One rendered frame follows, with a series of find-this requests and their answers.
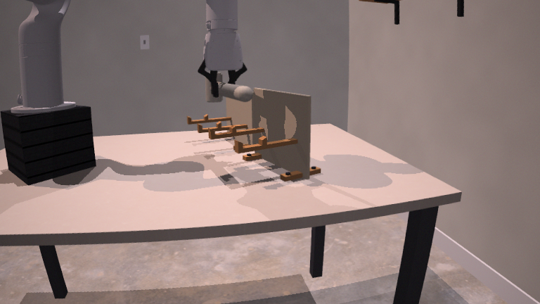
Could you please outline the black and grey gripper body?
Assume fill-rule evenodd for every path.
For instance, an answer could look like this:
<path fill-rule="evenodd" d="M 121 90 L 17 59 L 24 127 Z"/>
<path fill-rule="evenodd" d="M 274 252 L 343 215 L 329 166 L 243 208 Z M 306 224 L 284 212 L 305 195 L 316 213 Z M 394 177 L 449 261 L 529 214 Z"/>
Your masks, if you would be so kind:
<path fill-rule="evenodd" d="M 240 35 L 234 31 L 208 32 L 205 36 L 203 60 L 208 70 L 240 70 L 243 52 Z M 206 69 L 206 70 L 207 70 Z"/>

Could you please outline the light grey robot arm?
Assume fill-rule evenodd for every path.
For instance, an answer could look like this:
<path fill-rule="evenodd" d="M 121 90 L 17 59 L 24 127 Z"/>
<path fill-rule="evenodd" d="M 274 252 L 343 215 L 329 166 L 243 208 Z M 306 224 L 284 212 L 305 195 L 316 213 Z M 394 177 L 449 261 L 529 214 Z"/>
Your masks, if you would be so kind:
<path fill-rule="evenodd" d="M 21 106 L 12 113 L 44 113 L 74 108 L 64 102 L 60 28 L 71 0 L 27 0 L 30 15 L 18 32 Z M 206 0 L 207 31 L 238 30 L 238 0 Z"/>

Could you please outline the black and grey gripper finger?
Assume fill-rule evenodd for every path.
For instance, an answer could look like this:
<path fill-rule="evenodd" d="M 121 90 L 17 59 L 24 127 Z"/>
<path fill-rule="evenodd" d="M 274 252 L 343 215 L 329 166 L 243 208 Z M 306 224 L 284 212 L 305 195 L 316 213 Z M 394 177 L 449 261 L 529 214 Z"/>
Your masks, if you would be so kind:
<path fill-rule="evenodd" d="M 201 66 L 198 69 L 198 72 L 201 75 L 204 75 L 210 82 L 211 82 L 211 93 L 213 94 L 213 97 L 219 97 L 219 85 L 217 82 L 217 71 L 210 71 L 210 74 L 205 71 L 206 65 L 205 65 L 205 59 L 203 60 Z"/>
<path fill-rule="evenodd" d="M 235 70 L 228 70 L 229 73 L 229 84 L 235 84 L 235 81 L 240 77 L 241 74 L 243 74 L 245 71 L 247 71 L 247 68 L 245 67 L 245 64 L 243 64 L 243 68 L 235 71 Z"/>

